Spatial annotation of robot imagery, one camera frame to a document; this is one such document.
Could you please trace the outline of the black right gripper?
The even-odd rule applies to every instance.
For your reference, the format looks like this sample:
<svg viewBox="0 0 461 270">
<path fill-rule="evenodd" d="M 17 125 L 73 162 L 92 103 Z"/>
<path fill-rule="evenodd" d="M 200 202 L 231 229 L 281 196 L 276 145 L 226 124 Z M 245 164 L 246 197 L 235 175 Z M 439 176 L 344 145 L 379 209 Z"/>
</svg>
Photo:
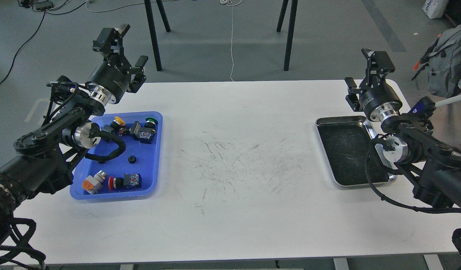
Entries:
<svg viewBox="0 0 461 270">
<path fill-rule="evenodd" d="M 354 112 L 363 112 L 372 122 L 384 122 L 400 116 L 403 104 L 396 92 L 385 82 L 385 77 L 395 71 L 395 66 L 386 51 L 362 48 L 367 60 L 365 77 L 359 87 L 352 77 L 345 77 L 348 94 L 346 101 Z"/>
</svg>

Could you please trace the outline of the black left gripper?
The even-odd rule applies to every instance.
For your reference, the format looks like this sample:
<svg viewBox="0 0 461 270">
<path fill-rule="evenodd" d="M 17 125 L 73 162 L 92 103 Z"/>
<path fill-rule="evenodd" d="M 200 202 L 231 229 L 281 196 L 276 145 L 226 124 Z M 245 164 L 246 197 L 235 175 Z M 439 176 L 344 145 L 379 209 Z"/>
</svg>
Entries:
<svg viewBox="0 0 461 270">
<path fill-rule="evenodd" d="M 90 98 L 101 104 L 117 104 L 125 93 L 137 93 L 145 83 L 144 67 L 148 56 L 140 56 L 135 66 L 124 57 L 123 38 L 129 24 L 118 28 L 103 28 L 93 41 L 92 50 L 100 53 L 104 61 L 86 82 Z"/>
</svg>

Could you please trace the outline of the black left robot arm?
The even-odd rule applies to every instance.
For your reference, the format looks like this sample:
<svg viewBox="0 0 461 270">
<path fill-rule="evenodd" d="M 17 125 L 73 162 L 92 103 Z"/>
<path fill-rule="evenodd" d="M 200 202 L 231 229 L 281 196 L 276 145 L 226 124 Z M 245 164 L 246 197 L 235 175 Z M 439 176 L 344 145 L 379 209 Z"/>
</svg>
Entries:
<svg viewBox="0 0 461 270">
<path fill-rule="evenodd" d="M 140 56 L 132 66 L 124 55 L 123 38 L 129 24 L 104 28 L 93 41 L 93 51 L 103 62 L 81 85 L 66 76 L 47 84 L 51 89 L 50 104 L 40 128 L 18 138 L 13 147 L 18 156 L 0 168 L 0 265 L 14 263 L 21 253 L 45 269 L 46 256 L 29 241 L 36 230 L 32 219 L 16 218 L 13 212 L 21 203 L 38 193 L 54 194 L 73 182 L 73 170 L 87 158 L 98 162 L 112 160 L 126 150 L 122 139 L 100 130 L 89 117 L 102 116 L 108 103 L 117 104 L 126 93 L 136 93 L 146 80 L 147 56 Z"/>
</svg>

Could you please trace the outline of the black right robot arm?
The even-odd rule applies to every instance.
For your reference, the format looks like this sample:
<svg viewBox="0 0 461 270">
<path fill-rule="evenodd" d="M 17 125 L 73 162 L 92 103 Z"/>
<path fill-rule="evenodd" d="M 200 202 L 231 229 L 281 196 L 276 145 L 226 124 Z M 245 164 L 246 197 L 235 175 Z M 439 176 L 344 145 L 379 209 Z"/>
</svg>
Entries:
<svg viewBox="0 0 461 270">
<path fill-rule="evenodd" d="M 383 135 L 370 140 L 364 172 L 370 187 L 382 201 L 415 212 L 461 214 L 461 149 L 445 144 L 432 136 L 430 122 L 436 104 L 421 99 L 408 113 L 400 113 L 403 106 L 396 92 L 388 85 L 386 76 L 395 71 L 386 51 L 363 48 L 367 67 L 365 77 L 356 85 L 346 77 L 346 101 L 355 112 L 365 113 L 368 120 L 380 123 Z M 385 159 L 390 163 L 384 169 L 394 176 L 405 176 L 413 185 L 415 199 L 427 207 L 409 206 L 381 193 L 369 174 L 371 151 L 381 145 Z"/>
</svg>

